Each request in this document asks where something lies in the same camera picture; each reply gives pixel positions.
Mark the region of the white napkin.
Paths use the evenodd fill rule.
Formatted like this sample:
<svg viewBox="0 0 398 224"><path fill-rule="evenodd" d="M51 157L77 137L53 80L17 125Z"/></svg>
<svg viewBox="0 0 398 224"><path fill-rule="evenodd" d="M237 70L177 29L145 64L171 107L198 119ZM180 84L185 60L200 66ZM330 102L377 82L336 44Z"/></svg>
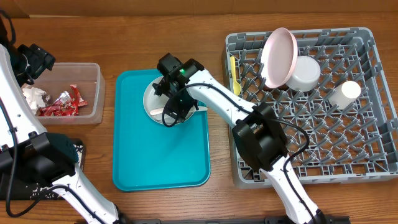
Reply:
<svg viewBox="0 0 398 224"><path fill-rule="evenodd" d="M50 95L46 91L36 87L23 88L22 93L33 114L37 114L40 108L45 108L50 99Z"/></svg>

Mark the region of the large red snack wrapper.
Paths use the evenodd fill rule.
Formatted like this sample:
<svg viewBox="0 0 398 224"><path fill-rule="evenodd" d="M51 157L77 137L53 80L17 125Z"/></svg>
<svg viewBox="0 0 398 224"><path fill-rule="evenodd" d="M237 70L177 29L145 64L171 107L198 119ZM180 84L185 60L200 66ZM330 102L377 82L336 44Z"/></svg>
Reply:
<svg viewBox="0 0 398 224"><path fill-rule="evenodd" d="M48 107L39 109L39 116L75 116L78 114L78 105L80 101L72 98L69 92L64 91Z"/></svg>

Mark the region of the yellow plastic spoon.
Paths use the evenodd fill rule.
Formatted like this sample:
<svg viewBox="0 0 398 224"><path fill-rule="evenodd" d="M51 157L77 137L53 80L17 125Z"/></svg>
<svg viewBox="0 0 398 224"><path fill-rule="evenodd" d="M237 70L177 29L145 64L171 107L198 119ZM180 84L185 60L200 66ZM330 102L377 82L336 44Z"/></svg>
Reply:
<svg viewBox="0 0 398 224"><path fill-rule="evenodd" d="M234 56L230 56L229 61L231 63L231 76L233 79L233 92L236 96L239 96L241 94L241 84L237 81L236 59Z"/></svg>

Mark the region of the white pink-rimmed plate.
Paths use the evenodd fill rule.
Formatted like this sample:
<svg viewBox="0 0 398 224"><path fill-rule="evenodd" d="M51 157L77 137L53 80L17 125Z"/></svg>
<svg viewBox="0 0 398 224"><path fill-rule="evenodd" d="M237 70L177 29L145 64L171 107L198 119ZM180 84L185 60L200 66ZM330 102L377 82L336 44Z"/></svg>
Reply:
<svg viewBox="0 0 398 224"><path fill-rule="evenodd" d="M293 33L284 27L274 30L266 40L261 54L265 86L277 88L292 76L298 57L298 46Z"/></svg>

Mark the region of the grey bowl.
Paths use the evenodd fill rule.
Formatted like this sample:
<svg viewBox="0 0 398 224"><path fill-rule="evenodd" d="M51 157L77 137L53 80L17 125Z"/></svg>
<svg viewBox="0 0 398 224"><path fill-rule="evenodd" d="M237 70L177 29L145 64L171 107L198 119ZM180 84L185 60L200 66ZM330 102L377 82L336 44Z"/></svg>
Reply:
<svg viewBox="0 0 398 224"><path fill-rule="evenodd" d="M299 56L295 69L286 85L294 91L310 91L314 89L320 78L318 62L308 56Z"/></svg>

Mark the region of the white paper cup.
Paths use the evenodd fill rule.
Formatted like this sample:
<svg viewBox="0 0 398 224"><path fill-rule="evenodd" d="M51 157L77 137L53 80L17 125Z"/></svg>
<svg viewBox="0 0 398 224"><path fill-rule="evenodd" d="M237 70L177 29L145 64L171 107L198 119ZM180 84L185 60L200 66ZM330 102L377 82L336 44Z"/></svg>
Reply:
<svg viewBox="0 0 398 224"><path fill-rule="evenodd" d="M332 106L337 105L339 110L343 110L354 102L360 94L361 87L358 83L346 81L334 89L328 101Z"/></svg>

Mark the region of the small red ketchup packet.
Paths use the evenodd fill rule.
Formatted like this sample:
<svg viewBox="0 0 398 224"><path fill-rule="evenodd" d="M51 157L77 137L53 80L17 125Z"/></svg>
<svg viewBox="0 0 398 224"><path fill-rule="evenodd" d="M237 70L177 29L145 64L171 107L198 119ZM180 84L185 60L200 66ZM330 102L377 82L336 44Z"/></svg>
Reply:
<svg viewBox="0 0 398 224"><path fill-rule="evenodd" d="M71 84L70 88L73 90L74 95L75 95L74 100L73 100L73 106L76 107L76 108L79 108L81 106L86 106L88 104L88 102L85 101L81 97L81 94L80 94L80 91L79 91L77 85L76 84Z"/></svg>

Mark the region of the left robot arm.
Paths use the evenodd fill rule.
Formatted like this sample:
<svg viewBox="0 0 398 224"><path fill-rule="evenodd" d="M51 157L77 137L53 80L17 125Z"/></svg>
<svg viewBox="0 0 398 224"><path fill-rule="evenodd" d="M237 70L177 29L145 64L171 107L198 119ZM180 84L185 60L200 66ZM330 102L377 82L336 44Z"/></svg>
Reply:
<svg viewBox="0 0 398 224"><path fill-rule="evenodd" d="M22 86L33 85L55 57L38 45L15 47L14 27L1 26L1 175L9 176L6 213L17 218L51 192L64 198L87 223L128 223L119 208L103 197L78 164L74 140L50 133L30 109ZM11 210L14 181L36 183L42 193L25 210Z"/></svg>

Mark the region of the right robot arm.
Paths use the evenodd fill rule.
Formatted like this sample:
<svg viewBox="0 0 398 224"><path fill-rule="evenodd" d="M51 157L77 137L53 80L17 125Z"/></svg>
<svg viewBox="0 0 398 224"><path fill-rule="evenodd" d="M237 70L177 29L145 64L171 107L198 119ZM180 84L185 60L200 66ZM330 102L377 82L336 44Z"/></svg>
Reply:
<svg viewBox="0 0 398 224"><path fill-rule="evenodd" d="M240 158L253 170L265 174L280 197L286 214L294 223L326 223L323 212L306 193L292 167L295 157L287 149L283 126L290 126L305 136L303 152L309 147L308 133L296 124L279 120L267 103L246 101L216 81L204 66L190 59L182 63L167 53L157 64L163 78L153 85L155 94L168 97L162 117L171 128L184 122L198 102L209 106L230 126Z"/></svg>

